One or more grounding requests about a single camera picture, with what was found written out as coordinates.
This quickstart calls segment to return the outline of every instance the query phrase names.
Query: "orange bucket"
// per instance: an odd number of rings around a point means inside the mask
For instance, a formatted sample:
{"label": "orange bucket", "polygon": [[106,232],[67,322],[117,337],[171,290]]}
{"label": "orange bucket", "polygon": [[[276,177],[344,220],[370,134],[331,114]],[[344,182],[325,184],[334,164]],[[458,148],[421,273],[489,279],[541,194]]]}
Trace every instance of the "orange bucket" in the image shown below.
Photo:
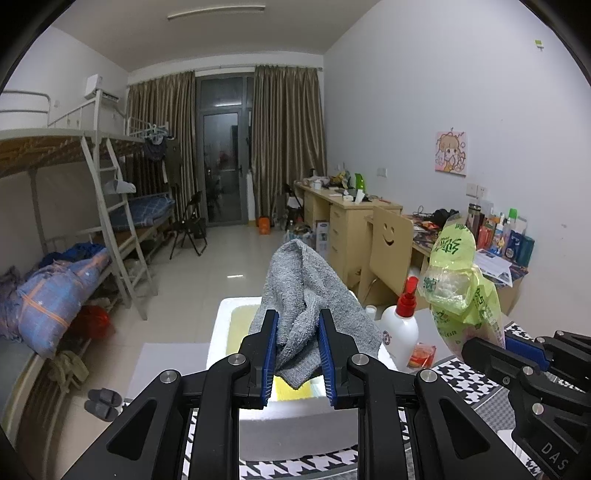
{"label": "orange bucket", "polygon": [[269,217],[259,217],[259,234],[269,235],[271,233],[271,221]]}

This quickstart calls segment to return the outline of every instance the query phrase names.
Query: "blue plaid sheet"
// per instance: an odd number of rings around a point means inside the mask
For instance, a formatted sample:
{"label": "blue plaid sheet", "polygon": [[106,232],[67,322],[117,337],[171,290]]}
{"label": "blue plaid sheet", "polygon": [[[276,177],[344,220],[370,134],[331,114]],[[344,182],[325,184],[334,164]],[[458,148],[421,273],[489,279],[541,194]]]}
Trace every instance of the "blue plaid sheet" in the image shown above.
{"label": "blue plaid sheet", "polygon": [[[165,193],[129,199],[131,218],[133,218],[136,227],[152,226],[154,221],[170,210],[172,205],[174,205],[174,200],[168,198]],[[113,210],[109,217],[113,230],[116,232],[129,230],[123,206]]]}

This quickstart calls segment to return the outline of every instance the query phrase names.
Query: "green bottle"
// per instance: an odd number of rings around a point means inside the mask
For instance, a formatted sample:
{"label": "green bottle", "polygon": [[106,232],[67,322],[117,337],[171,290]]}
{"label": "green bottle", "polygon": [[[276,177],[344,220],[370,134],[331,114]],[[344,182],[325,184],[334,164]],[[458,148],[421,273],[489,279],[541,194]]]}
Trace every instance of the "green bottle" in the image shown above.
{"label": "green bottle", "polygon": [[355,174],[355,188],[365,192],[365,180],[363,179],[363,175],[361,175],[361,173]]}

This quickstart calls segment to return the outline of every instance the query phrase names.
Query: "white plastic bottle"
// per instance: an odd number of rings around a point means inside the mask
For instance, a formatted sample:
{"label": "white plastic bottle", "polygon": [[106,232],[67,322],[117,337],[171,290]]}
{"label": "white plastic bottle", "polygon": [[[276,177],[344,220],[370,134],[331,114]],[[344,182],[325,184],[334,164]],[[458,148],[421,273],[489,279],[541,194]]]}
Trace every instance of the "white plastic bottle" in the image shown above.
{"label": "white plastic bottle", "polygon": [[382,315],[382,341],[396,368],[405,370],[418,342],[418,325],[414,317],[417,307],[417,277],[409,277],[398,304],[388,307]]}

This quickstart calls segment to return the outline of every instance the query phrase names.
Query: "spray bottle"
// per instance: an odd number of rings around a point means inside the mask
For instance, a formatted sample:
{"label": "spray bottle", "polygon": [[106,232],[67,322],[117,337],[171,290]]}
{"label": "spray bottle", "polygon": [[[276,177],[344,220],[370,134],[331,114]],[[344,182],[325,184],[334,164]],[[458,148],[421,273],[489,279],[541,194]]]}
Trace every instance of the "spray bottle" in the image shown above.
{"label": "spray bottle", "polygon": [[497,254],[500,257],[505,255],[505,250],[507,250],[507,245],[509,245],[509,238],[511,237],[511,231],[515,226],[515,222],[517,220],[517,209],[510,209],[509,210],[509,218],[507,219],[507,223],[503,227],[503,240],[502,240],[502,249],[501,253]]}

